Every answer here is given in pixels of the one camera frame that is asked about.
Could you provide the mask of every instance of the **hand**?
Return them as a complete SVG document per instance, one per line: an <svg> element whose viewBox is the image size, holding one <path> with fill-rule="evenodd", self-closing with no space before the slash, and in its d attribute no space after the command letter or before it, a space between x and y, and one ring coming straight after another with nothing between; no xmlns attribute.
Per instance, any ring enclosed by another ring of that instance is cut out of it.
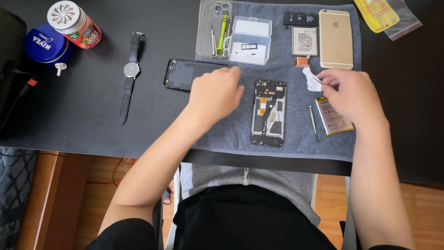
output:
<svg viewBox="0 0 444 250"><path fill-rule="evenodd" d="M239 106L244 92L244 86L238 86L240 75L241 70L232 67L216 69L195 78L187 109L198 115L204 124L213 126Z"/></svg>
<svg viewBox="0 0 444 250"><path fill-rule="evenodd" d="M356 127L388 124L369 75L349 69L327 69L317 75L331 105ZM333 86L339 85L336 91Z"/></svg>

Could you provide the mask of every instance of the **yellow plastic bag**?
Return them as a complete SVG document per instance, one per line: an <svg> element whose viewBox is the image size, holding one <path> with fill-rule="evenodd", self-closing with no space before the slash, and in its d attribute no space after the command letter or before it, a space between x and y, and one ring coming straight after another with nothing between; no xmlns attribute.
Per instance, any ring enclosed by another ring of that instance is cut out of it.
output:
<svg viewBox="0 0 444 250"><path fill-rule="evenodd" d="M399 16L386 0L354 0L369 28L379 33L399 22Z"/></svg>

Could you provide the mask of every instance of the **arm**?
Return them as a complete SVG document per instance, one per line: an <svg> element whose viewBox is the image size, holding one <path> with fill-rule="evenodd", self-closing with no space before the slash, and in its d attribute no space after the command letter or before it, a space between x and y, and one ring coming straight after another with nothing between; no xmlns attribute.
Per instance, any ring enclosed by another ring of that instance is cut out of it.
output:
<svg viewBox="0 0 444 250"><path fill-rule="evenodd" d="M238 86L240 73L238 67L222 68L193 81L186 108L123 178L99 234L127 218L141 218L152 224L154 205L190 147L239 106L244 90Z"/></svg>
<svg viewBox="0 0 444 250"><path fill-rule="evenodd" d="M415 249L412 228L401 194L385 118L367 73L328 69L322 90L331 105L356 127L350 177L350 206L363 249L395 245ZM332 86L339 85L336 91Z"/></svg>

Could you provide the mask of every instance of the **blue tin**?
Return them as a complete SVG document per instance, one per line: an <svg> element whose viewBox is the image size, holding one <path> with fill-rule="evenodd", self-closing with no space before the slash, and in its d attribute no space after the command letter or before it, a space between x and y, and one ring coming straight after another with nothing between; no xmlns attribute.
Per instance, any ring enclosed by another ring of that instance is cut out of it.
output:
<svg viewBox="0 0 444 250"><path fill-rule="evenodd" d="M72 55L74 46L49 24L33 28L25 40L26 54L37 62L50 66L59 62L66 63Z"/></svg>

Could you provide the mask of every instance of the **clear phone case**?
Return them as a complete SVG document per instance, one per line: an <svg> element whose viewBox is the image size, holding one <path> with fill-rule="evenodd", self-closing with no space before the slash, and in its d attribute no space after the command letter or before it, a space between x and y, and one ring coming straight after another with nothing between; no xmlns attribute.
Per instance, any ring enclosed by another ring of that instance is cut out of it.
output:
<svg viewBox="0 0 444 250"><path fill-rule="evenodd" d="M227 24L224 37L231 35L231 10L233 6L232 0L201 0L199 11L199 26L197 31L196 54L200 57L227 59L228 52L224 50L213 56L213 45L211 38L211 25L213 25L215 48L219 45L222 31L222 19L227 15ZM222 49L228 48L229 41L222 44Z"/></svg>

